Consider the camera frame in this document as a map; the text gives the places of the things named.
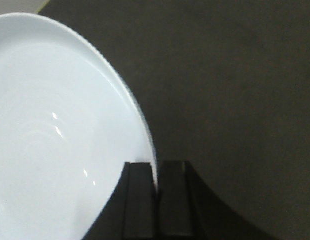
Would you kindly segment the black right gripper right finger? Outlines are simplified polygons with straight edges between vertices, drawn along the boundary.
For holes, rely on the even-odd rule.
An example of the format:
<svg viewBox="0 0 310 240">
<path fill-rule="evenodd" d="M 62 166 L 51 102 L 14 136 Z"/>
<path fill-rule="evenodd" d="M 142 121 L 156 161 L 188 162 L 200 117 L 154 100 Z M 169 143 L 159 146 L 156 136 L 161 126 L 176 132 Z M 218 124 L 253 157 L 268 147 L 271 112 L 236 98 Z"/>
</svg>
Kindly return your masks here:
<svg viewBox="0 0 310 240">
<path fill-rule="evenodd" d="M 188 161 L 163 162 L 158 230 L 161 240 L 270 240 L 225 204 Z"/>
</svg>

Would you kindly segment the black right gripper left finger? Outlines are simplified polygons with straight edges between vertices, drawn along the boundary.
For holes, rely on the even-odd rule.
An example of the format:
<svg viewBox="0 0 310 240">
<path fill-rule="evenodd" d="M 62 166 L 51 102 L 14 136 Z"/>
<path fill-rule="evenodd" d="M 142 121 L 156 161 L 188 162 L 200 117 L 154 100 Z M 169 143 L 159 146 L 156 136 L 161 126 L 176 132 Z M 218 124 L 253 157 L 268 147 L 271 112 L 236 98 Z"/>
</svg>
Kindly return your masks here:
<svg viewBox="0 0 310 240">
<path fill-rule="evenodd" d="M 85 240 L 154 240 L 156 191 L 149 163 L 126 162 L 112 196 Z"/>
</svg>

